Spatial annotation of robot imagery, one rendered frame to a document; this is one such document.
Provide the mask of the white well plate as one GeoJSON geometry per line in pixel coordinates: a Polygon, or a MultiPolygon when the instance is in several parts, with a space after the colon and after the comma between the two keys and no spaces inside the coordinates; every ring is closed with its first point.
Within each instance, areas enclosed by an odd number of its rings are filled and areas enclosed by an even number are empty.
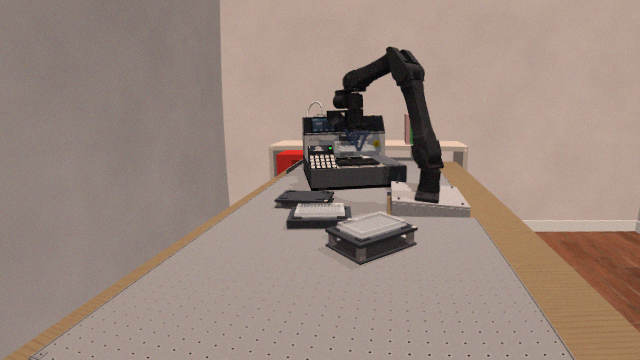
{"type": "Polygon", "coordinates": [[[345,216],[343,203],[298,204],[294,216],[302,218],[337,218],[345,216]]]}
{"type": "Polygon", "coordinates": [[[363,152],[363,151],[376,151],[375,147],[372,147],[370,145],[363,145],[362,150],[361,151],[357,151],[355,148],[355,145],[351,146],[338,146],[338,150],[340,152],[363,152]],[[365,147],[364,147],[365,146],[365,147]]]}
{"type": "Polygon", "coordinates": [[[401,227],[406,225],[407,224],[405,223],[404,219],[383,212],[377,212],[358,218],[337,222],[336,228],[352,237],[358,237],[362,240],[367,237],[372,238],[401,229],[401,227]]]}

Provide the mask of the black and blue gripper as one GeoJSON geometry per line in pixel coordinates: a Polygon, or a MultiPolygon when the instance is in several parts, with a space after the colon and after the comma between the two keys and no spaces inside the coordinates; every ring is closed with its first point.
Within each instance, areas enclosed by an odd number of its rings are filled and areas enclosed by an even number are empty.
{"type": "Polygon", "coordinates": [[[365,130],[365,128],[362,128],[362,127],[367,127],[367,123],[363,122],[363,109],[355,109],[355,110],[357,110],[357,121],[358,121],[358,124],[345,124],[345,127],[347,127],[347,130],[344,130],[344,132],[345,132],[345,134],[346,134],[346,136],[347,136],[347,138],[348,138],[348,140],[350,142],[350,145],[352,146],[353,143],[354,143],[356,150],[357,151],[361,151],[362,147],[364,145],[364,142],[365,142],[365,140],[366,140],[366,138],[367,138],[367,136],[369,134],[369,131],[363,131],[363,130],[365,130]],[[362,126],[359,126],[359,125],[362,125],[362,126]],[[359,129],[355,129],[356,126],[359,129]],[[354,129],[354,130],[350,130],[350,129],[354,129]],[[349,134],[351,135],[351,138],[352,138],[353,142],[352,142],[349,134]],[[355,139],[355,135],[357,135],[356,139],[355,139]],[[362,142],[360,144],[360,147],[358,147],[357,143],[359,141],[360,135],[364,135],[364,136],[363,136],[362,142]],[[357,140],[357,142],[356,142],[356,140],[357,140]]]}

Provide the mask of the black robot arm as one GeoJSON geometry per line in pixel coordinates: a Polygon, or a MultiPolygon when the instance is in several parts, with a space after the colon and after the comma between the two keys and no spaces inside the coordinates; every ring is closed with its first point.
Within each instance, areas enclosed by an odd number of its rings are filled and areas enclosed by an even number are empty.
{"type": "Polygon", "coordinates": [[[391,73],[405,98],[413,135],[412,155],[418,168],[421,169],[415,201],[438,204],[441,176],[439,169],[444,168],[444,164],[440,143],[436,140],[425,100],[423,85],[425,71],[408,50],[399,51],[398,48],[388,47],[386,52],[387,54],[381,58],[352,70],[346,74],[348,76],[343,77],[344,91],[335,91],[333,105],[337,109],[353,110],[326,111],[327,122],[332,127],[345,118],[345,124],[358,124],[355,109],[363,108],[363,95],[359,92],[366,92],[366,87],[370,86],[369,84],[375,79],[391,73]]]}

